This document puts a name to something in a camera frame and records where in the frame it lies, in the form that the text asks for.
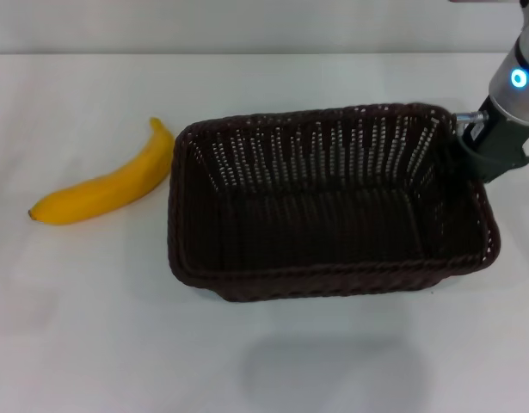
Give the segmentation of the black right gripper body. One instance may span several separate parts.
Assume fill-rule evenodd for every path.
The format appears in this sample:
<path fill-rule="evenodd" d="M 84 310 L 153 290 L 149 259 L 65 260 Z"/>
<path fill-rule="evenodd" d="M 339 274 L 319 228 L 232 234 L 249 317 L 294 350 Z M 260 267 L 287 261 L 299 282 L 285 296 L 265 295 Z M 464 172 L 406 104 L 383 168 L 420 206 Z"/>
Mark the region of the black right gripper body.
<path fill-rule="evenodd" d="M 468 114 L 465 120 L 463 118 L 460 115 L 460 136 L 477 153 L 497 160 L 501 172 L 529 165 L 529 156 L 524 151 L 529 126 L 510 120 L 495 106 L 492 98 L 488 97 L 477 112 Z"/>

